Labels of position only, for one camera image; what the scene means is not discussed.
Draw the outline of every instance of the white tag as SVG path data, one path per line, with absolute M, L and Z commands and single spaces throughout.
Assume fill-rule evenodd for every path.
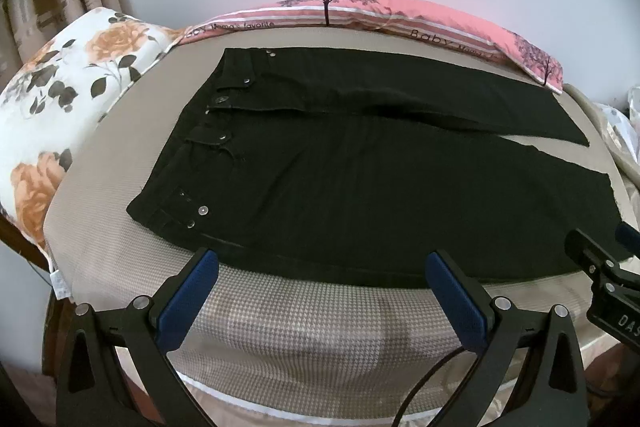
M 56 294 L 56 299 L 60 301 L 61 299 L 71 296 L 71 290 L 66 284 L 65 278 L 62 277 L 62 272 L 60 270 L 50 273 L 49 276 L 51 277 L 51 286 L 53 286 L 53 292 Z

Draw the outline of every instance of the black jeans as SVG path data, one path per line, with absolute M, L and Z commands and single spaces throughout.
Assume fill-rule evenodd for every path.
M 584 139 L 550 92 L 481 71 L 227 50 L 128 211 L 231 266 L 321 282 L 423 287 L 434 248 L 486 282 L 558 275 L 577 269 L 573 228 L 628 257 L 606 174 L 487 131 Z

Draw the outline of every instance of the houndstooth fabric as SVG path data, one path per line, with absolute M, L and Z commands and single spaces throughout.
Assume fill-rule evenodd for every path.
M 45 236 L 77 302 L 98 310 L 123 307 L 137 295 L 152 295 L 187 262 L 190 252 L 133 222 L 126 206 L 142 189 L 180 111 L 224 49 L 283 46 L 419 55 L 527 81 L 517 71 L 473 57 L 344 29 L 260 30 L 179 47 L 110 111 L 50 206 Z M 535 137 L 511 139 L 607 172 L 623 219 L 635 225 L 622 180 L 596 129 L 571 97 L 563 94 L 558 100 L 590 140 L 589 148 Z M 487 289 L 527 309 L 548 311 L 563 303 L 583 346 L 603 335 L 585 318 L 591 292 L 582 273 Z M 457 345 L 431 291 L 287 280 L 221 266 L 216 286 L 170 360 L 193 380 L 248 402 L 302 415 L 363 419 L 393 416 L 414 383 Z M 408 412 L 441 406 L 472 360 L 465 353 L 447 365 Z M 521 362 L 519 353 L 508 379 Z

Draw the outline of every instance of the orange rose print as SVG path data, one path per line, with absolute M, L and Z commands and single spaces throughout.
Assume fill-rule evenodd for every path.
M 42 57 L 49 53 L 49 50 L 53 45 L 53 41 L 54 39 L 51 39 L 43 47 L 41 47 L 40 50 L 35 55 L 33 55 L 33 57 L 31 57 L 31 60 L 25 62 L 24 65 L 20 68 L 20 73 L 31 73 L 31 71 L 33 71 L 34 68 L 38 65 L 38 62 L 42 60 Z
M 175 39 L 183 36 L 186 30 L 186 28 L 181 28 L 179 30 L 172 30 L 171 28 L 164 28 L 164 27 L 160 29 L 162 30 L 162 33 L 164 33 L 168 37 L 169 42 L 174 42 Z
M 20 163 L 11 172 L 17 224 L 43 248 L 44 217 L 64 175 L 51 152 L 40 153 L 37 165 Z
M 148 27 L 138 21 L 113 23 L 87 42 L 85 50 L 89 60 L 105 62 L 138 51 L 148 41 L 146 31 Z

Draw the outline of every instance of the black cable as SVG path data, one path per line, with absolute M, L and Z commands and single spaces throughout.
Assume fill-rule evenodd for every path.
M 47 283 L 47 285 L 50 288 L 53 288 L 53 285 L 51 283 L 51 279 L 49 279 L 48 281 L 42 276 L 42 273 L 40 273 L 38 270 L 35 269 L 35 267 L 33 266 L 33 264 L 31 264 L 29 261 L 27 261 L 27 264 L 29 265 L 29 268 L 31 268 L 34 272 L 36 272 L 37 276 L 40 277 L 44 282 Z
M 400 406 L 400 409 L 398 409 L 398 412 L 396 413 L 396 417 L 394 418 L 393 423 L 391 424 L 391 427 L 398 427 L 398 425 L 400 424 L 400 420 L 402 419 L 402 415 L 404 415 L 404 411 L 406 411 L 406 408 L 409 407 L 409 404 L 411 403 L 411 400 L 414 399 L 414 396 L 418 393 L 418 391 L 421 390 L 421 388 L 427 383 L 427 381 L 435 374 L 438 372 L 438 370 L 445 365 L 447 362 L 449 362 L 449 360 L 453 359 L 454 357 L 458 356 L 460 353 L 462 353 L 465 350 L 464 347 L 460 346 L 457 347 L 456 349 L 454 349 L 453 351 L 451 351 L 448 355 L 445 355 L 444 357 L 442 357 L 440 360 L 438 360 L 433 367 L 431 367 L 430 370 L 428 370 L 427 374 L 424 375 L 422 378 L 420 378 L 420 380 L 418 381 L 417 384 L 415 384 L 414 388 L 409 391 L 409 394 L 406 396 L 406 398 L 404 399 L 404 402 L 402 402 L 402 405 Z
M 624 391 L 605 391 L 604 389 L 592 384 L 590 381 L 587 381 L 587 391 L 595 396 L 599 396 L 600 398 L 617 398 L 625 394 Z

